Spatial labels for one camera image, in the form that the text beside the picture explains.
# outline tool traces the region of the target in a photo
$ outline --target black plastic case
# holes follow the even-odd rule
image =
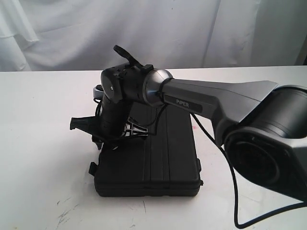
[[[155,113],[134,103],[130,116],[146,124]],[[100,196],[195,196],[202,185],[200,171],[190,115],[169,105],[157,136],[126,141],[116,150],[102,149],[94,184]]]

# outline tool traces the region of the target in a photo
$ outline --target white backdrop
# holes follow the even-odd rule
[[[306,0],[19,2],[0,0],[0,71],[103,69],[115,44],[157,68],[293,65],[307,34]]]

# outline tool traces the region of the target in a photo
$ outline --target robotic arm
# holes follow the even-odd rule
[[[102,72],[97,137],[120,137],[133,102],[172,104],[211,120],[215,144],[224,145],[243,177],[307,201],[307,88],[271,81],[178,80],[167,70],[141,65],[119,46],[114,50],[129,62]],[[73,118],[71,129],[76,122]]]

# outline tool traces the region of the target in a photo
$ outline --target black motor housing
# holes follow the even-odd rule
[[[272,92],[225,139],[233,167],[246,179],[307,201],[307,92]]]

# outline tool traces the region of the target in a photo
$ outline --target table surface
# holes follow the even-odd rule
[[[172,69],[175,78],[307,86],[306,67]],[[72,116],[91,116],[100,71],[0,73],[0,229],[235,229],[231,174],[218,149],[193,123],[204,186],[195,197],[100,197],[90,135],[70,131]],[[211,123],[202,123],[212,133]],[[297,201],[238,176],[239,222]],[[249,229],[306,229],[307,209]]]

